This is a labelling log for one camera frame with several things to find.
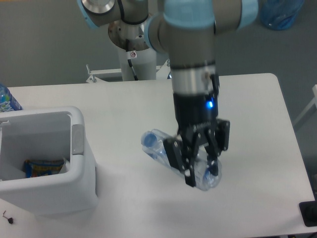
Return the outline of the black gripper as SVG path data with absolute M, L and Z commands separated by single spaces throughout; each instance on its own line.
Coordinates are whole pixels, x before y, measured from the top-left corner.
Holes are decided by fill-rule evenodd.
M 194 163 L 200 146 L 208 154 L 207 165 L 211 174 L 219 174 L 218 157 L 229 146 L 230 121 L 217 119 L 219 76 L 207 76 L 211 88 L 205 92 L 173 92 L 178 135 L 164 139 L 163 146 L 169 164 L 184 175 L 185 182 L 196 186 Z

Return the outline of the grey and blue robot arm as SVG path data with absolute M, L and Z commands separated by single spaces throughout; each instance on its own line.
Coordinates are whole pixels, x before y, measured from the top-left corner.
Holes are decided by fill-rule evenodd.
M 220 179 L 218 157 L 228 149 L 230 122 L 218 117 L 219 75 L 216 35 L 241 29 L 257 17 L 256 0 L 164 0 L 149 17 L 146 0 L 80 0 L 92 28 L 122 21 L 144 24 L 143 39 L 170 60 L 175 137 L 162 138 L 161 162 L 187 185 L 208 190 Z

